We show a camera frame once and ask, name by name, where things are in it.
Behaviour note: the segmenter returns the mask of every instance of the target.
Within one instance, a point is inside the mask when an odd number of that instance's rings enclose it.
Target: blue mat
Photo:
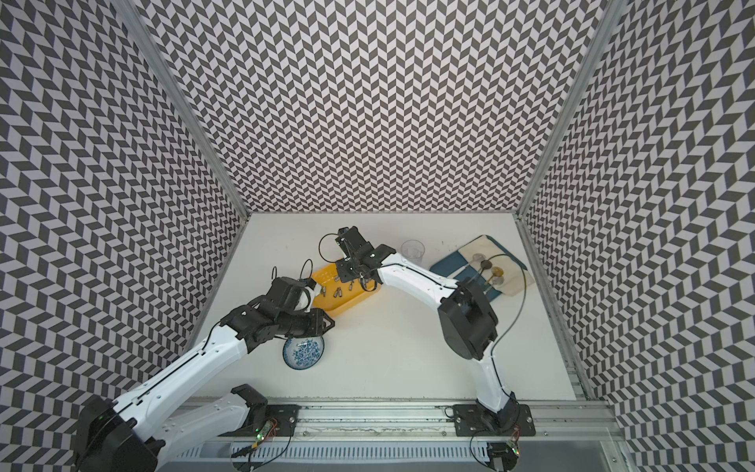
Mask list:
[[[511,260],[516,263],[516,265],[521,267],[523,270],[528,270],[527,266],[523,262],[517,259],[515,255],[511,254],[508,251],[508,249],[503,247],[498,241],[491,238],[490,236],[487,236],[487,235],[483,235],[483,236],[485,238],[488,238],[493,244],[495,244],[501,250],[502,253],[509,256]],[[470,244],[471,242],[476,241],[479,237],[480,236],[476,237],[475,239],[472,239],[472,241],[468,242],[467,244]],[[440,261],[433,264],[430,270],[440,276],[448,277],[454,272],[456,272],[457,270],[466,266],[467,264],[468,264],[467,259],[464,259],[464,256],[461,255],[459,251],[454,251],[452,254],[449,254],[448,256],[444,257]],[[480,287],[482,287],[483,290],[485,289],[485,279],[482,276],[480,276],[477,270],[475,270],[474,267],[472,266],[466,267],[460,273],[456,274],[454,278],[456,280],[474,279],[476,283]],[[488,292],[487,294],[488,300],[493,301],[500,294],[501,293],[498,290],[496,290],[495,288],[491,288],[490,292]]]

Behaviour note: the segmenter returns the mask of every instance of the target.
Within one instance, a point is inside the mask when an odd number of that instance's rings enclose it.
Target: round object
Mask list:
[[[422,262],[422,256],[424,256],[424,244],[416,239],[405,241],[401,245],[401,255],[407,261],[419,265]]]
[[[314,338],[289,338],[283,344],[283,360],[288,367],[304,370],[314,366],[325,351],[325,339],[322,336]]]

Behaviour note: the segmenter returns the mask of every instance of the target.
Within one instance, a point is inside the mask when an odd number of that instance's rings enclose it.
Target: metal frame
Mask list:
[[[301,409],[289,453],[279,462],[375,463],[396,461],[469,462],[470,438],[457,437],[449,412],[458,400],[331,401],[274,399],[272,403],[296,403]],[[195,401],[182,408],[205,403]],[[604,401],[529,401],[537,429],[521,441],[599,441],[611,472],[635,472],[616,468],[631,464],[622,453],[623,433],[611,406]],[[485,459],[488,441],[500,437],[475,437],[475,455]],[[277,455],[287,439],[266,443],[257,452],[262,460]],[[191,448],[176,461],[228,461],[230,452],[249,444],[247,437],[217,437]]]
[[[572,340],[572,336],[569,334],[569,328],[566,326],[566,317],[561,311],[561,306],[556,299],[556,292],[550,284],[545,267],[540,261],[540,255],[535,248],[535,243],[532,241],[527,226],[520,218],[516,219],[516,228],[519,231],[519,237],[522,239],[522,245],[529,260],[530,273],[538,284],[538,291],[543,300],[543,305],[545,305],[550,327],[556,336],[556,343],[561,350],[561,357],[564,359],[566,371],[572,380],[572,385],[575,386],[575,393],[578,394],[578,397],[581,396],[586,400],[595,400],[597,398],[595,386],[579,359],[577,347]]]
[[[246,204],[236,189],[236,186],[228,176],[222,161],[213,148],[207,134],[196,118],[193,109],[189,105],[185,94],[181,91],[175,77],[164,62],[162,54],[155,46],[152,35],[143,24],[140,15],[136,12],[131,0],[112,0],[113,7],[121,17],[132,39],[140,49],[147,64],[157,78],[157,82],[163,87],[168,99],[173,103],[177,115],[181,118],[189,133],[193,136],[202,156],[212,169],[219,184],[229,196],[231,203],[243,216],[244,222],[236,236],[226,263],[224,264],[214,287],[208,297],[205,306],[196,322],[196,327],[187,343],[190,348],[199,335],[209,307],[212,305],[220,283],[225,276],[228,266],[244,236],[248,226],[250,213]],[[579,103],[593,78],[595,69],[603,55],[606,45],[618,25],[621,15],[627,5],[627,0],[609,0],[606,11],[602,16],[595,36],[587,49],[587,54],[578,70],[574,83],[569,90],[561,112],[554,125],[553,132],[548,138],[547,145],[542,156],[538,160],[535,171],[522,201],[517,210],[490,211],[491,213],[516,213],[516,226],[519,231],[522,244],[524,245],[527,258],[530,262],[531,272],[536,283],[540,287],[539,292],[546,307],[551,328],[556,336],[556,341],[564,359],[564,363],[575,387],[578,397],[585,400],[567,402],[542,402],[528,401],[532,409],[532,418],[535,423],[537,434],[535,437],[522,438],[522,441],[538,440],[594,440],[600,441],[603,451],[609,462],[611,472],[635,472],[636,468],[631,460],[626,443],[623,441],[623,432],[618,426],[610,405],[607,402],[595,400],[595,388],[579,360],[569,330],[565,324],[565,318],[560,310],[555,292],[551,286],[547,273],[540,261],[532,237],[521,217],[530,209],[535,197],[542,185],[543,179],[553,162],[562,139],[573,120]],[[436,211],[435,213],[451,213],[449,211]],[[381,442],[383,444],[401,443],[407,441],[414,444],[458,444],[458,450],[467,450],[468,439],[455,436],[455,427],[449,420],[446,409],[459,400],[428,400],[428,401],[390,401],[390,402],[344,402],[344,401],[312,401],[286,399],[278,403],[297,403],[302,406],[300,411],[295,439],[299,441],[297,446],[307,444],[349,444],[354,441]],[[182,409],[204,405],[200,399],[193,399],[182,406]],[[501,440],[500,438],[484,437],[480,441]],[[228,452],[234,448],[234,442],[228,438],[218,437],[197,446],[184,453],[179,460],[228,460]],[[263,445],[265,448],[280,448],[280,442]],[[215,459],[207,456],[206,451],[214,450],[217,454]],[[479,457],[484,457],[484,448],[478,449]],[[292,460],[288,455],[281,461]]]
[[[241,239],[244,237],[244,232],[246,231],[246,227],[249,226],[249,221],[250,221],[250,218],[245,218],[243,220],[241,228],[239,229],[239,232],[236,234],[236,239],[233,240],[231,249],[228,251],[226,262],[225,264],[223,264],[223,267],[220,269],[220,273],[217,275],[217,278],[215,279],[215,284],[212,286],[212,290],[210,290],[210,295],[207,297],[205,306],[202,307],[202,311],[200,311],[199,316],[197,316],[196,322],[194,323],[194,329],[191,331],[191,335],[189,336],[189,341],[186,343],[186,347],[183,349],[183,353],[187,352],[188,350],[192,348],[192,346],[194,345],[194,342],[199,336],[199,332],[202,330],[202,325],[205,324],[205,320],[207,319],[207,313],[210,311],[212,302],[215,300],[217,291],[220,289],[220,284],[223,282],[223,278],[225,278],[226,272],[228,272],[228,267],[231,264],[233,255],[236,253],[236,249],[238,249],[239,245],[241,244]]]
[[[627,0],[609,0],[608,5],[606,5],[606,12],[600,19],[598,27],[595,30],[595,36],[593,36],[590,45],[587,47],[587,54],[577,71],[574,84],[566,95],[566,100],[564,100],[561,113],[559,113],[559,116],[556,119],[556,124],[553,126],[553,131],[548,137],[548,142],[545,145],[543,155],[535,166],[535,171],[532,173],[532,179],[530,179],[524,192],[524,196],[522,197],[522,202],[516,210],[518,215],[527,214],[529,207],[532,205],[532,202],[534,202],[535,196],[538,194],[543,179],[545,178],[545,174],[548,172],[548,168],[553,162],[553,157],[556,156],[556,151],[558,151],[561,146],[564,134],[566,134],[566,130],[572,123],[579,103],[582,101],[582,97],[587,91],[587,86],[593,78],[593,74],[598,67],[600,58],[603,56],[603,52],[606,50],[606,46],[611,40],[611,36],[618,26],[618,22],[626,7]]]
[[[144,56],[146,63],[149,65],[152,73],[155,74],[157,82],[165,90],[165,94],[168,95],[168,99],[173,103],[176,109],[176,114],[183,121],[189,134],[194,138],[201,156],[205,158],[205,161],[210,166],[217,182],[220,187],[223,188],[225,193],[231,200],[233,206],[241,214],[242,217],[247,218],[249,211],[246,208],[244,199],[241,198],[239,191],[236,189],[236,185],[228,176],[225,166],[220,161],[220,158],[215,152],[215,148],[207,138],[207,134],[202,126],[199,124],[199,120],[194,115],[191,106],[186,101],[186,95],[179,89],[176,78],[168,69],[165,61],[162,58],[162,54],[158,51],[157,46],[152,41],[152,35],[147,31],[146,26],[142,23],[141,16],[135,11],[134,5],[131,0],[112,0],[112,6],[116,9],[116,12],[120,16],[121,21],[126,26],[129,35],[137,44],[139,52]]]

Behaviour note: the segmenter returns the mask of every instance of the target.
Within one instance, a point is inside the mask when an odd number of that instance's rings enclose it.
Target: metal corner post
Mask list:
[[[194,138],[199,151],[205,158],[205,161],[210,166],[214,176],[217,178],[220,186],[225,190],[226,194],[231,200],[233,206],[240,215],[246,219],[249,217],[249,211],[246,208],[244,199],[239,194],[233,181],[228,176],[223,163],[220,161],[215,148],[213,148],[210,140],[199,124],[199,120],[194,115],[191,106],[186,101],[186,96],[178,87],[176,78],[173,77],[171,71],[163,60],[162,54],[157,49],[157,46],[152,40],[152,35],[147,31],[146,26],[141,20],[140,15],[137,13],[136,8],[131,3],[131,0],[111,0],[112,6],[118,12],[123,24],[131,34],[131,38],[136,43],[139,51],[144,56],[147,64],[157,78],[157,82],[165,90],[168,95],[168,99],[173,103],[176,109],[176,114],[183,121],[189,133]]]
[[[540,288],[540,294],[543,299],[543,304],[545,305],[545,310],[548,313],[548,319],[550,320],[553,334],[556,336],[556,342],[561,348],[564,361],[567,364],[566,370],[570,377],[572,375],[577,376],[585,398],[588,400],[596,400],[597,396],[595,395],[595,387],[592,381],[590,381],[590,377],[587,375],[587,371],[579,359],[577,347],[574,345],[572,336],[569,334],[569,328],[566,326],[564,314],[561,311],[561,306],[559,306],[558,300],[556,299],[556,292],[553,290],[553,286],[548,280],[545,267],[540,261],[540,256],[535,248],[535,243],[532,241],[532,237],[530,236],[524,221],[517,218],[516,228],[519,230],[519,236],[522,239],[522,245],[524,246],[530,268],[532,269],[532,276],[535,278],[535,282]]]
[[[572,84],[572,88],[569,89],[569,93],[566,95],[566,100],[564,100],[561,113],[559,113],[559,117],[556,119],[556,124],[553,126],[553,132],[550,133],[550,136],[548,137],[548,142],[545,145],[543,155],[535,166],[535,171],[532,173],[532,179],[529,181],[529,185],[522,197],[522,202],[516,210],[516,213],[520,217],[524,217],[527,214],[527,211],[529,211],[530,206],[535,200],[535,196],[538,194],[540,186],[548,172],[548,168],[550,168],[553,158],[556,156],[556,152],[561,146],[566,130],[572,123],[579,103],[582,101],[582,97],[587,91],[587,86],[593,78],[595,69],[600,63],[603,52],[611,41],[611,36],[618,26],[619,20],[627,7],[627,1],[628,0],[608,0],[606,12],[600,19],[598,27],[595,30],[595,36],[593,36],[590,45],[587,47],[587,54],[582,61],[581,67],[577,71],[574,84]]]

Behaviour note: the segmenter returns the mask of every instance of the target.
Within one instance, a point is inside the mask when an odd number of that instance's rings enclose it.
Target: yellow tray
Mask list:
[[[338,271],[335,268],[335,264],[329,264],[312,274],[312,278],[315,279],[315,282],[319,283],[322,287],[325,287],[325,294],[317,295],[312,305],[315,308],[322,308],[325,310],[331,318],[335,318],[380,290],[380,285],[378,284],[374,291],[365,292],[359,285],[359,280],[354,280],[354,285],[352,285],[351,290],[349,290],[351,282],[342,283],[340,280],[336,281],[336,277],[338,277]],[[376,282],[367,282],[367,288],[372,289],[372,284],[374,283]],[[336,290],[339,288],[341,289],[342,296],[334,298],[333,294],[335,294]]]

